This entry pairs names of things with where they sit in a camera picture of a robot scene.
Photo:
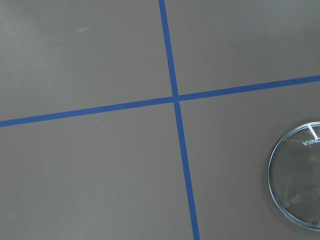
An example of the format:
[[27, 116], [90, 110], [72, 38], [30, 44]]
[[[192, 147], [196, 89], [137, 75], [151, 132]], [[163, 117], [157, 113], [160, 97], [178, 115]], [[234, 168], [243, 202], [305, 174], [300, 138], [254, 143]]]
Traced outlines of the glass pot lid blue knob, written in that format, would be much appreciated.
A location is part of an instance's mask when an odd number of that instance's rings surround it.
[[294, 224], [320, 230], [320, 123], [308, 122], [275, 145], [267, 171], [268, 187], [281, 213]]

